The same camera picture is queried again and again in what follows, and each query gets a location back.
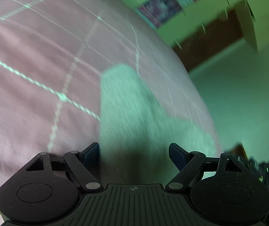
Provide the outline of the grey fleece pants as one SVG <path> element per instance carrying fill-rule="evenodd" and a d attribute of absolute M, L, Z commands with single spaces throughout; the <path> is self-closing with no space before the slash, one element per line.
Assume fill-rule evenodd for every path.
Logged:
<path fill-rule="evenodd" d="M 105 71 L 100 88 L 103 184 L 168 183 L 178 173 L 169 158 L 171 143 L 216 155 L 211 136 L 189 120 L 169 116 L 131 67 Z"/>

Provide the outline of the dark brown wooden door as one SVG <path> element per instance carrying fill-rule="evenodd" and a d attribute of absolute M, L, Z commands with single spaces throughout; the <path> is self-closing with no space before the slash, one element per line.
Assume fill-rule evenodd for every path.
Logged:
<path fill-rule="evenodd" d="M 206 60 L 243 38 L 236 10 L 218 18 L 173 47 L 185 69 L 191 71 Z"/>

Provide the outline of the pink quilted bedspread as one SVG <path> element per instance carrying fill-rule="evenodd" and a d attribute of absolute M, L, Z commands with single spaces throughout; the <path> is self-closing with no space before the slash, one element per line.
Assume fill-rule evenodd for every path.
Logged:
<path fill-rule="evenodd" d="M 0 0 L 0 186 L 39 152 L 99 143 L 101 77 L 121 64 L 221 153 L 182 62 L 120 0 Z"/>

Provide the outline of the cream wardrobe with picture panels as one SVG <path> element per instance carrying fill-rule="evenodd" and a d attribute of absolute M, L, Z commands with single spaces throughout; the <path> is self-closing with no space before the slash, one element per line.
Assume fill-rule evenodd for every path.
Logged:
<path fill-rule="evenodd" d="M 269 44 L 269 0 L 121 0 L 170 46 L 235 10 L 245 40 L 256 51 Z"/>

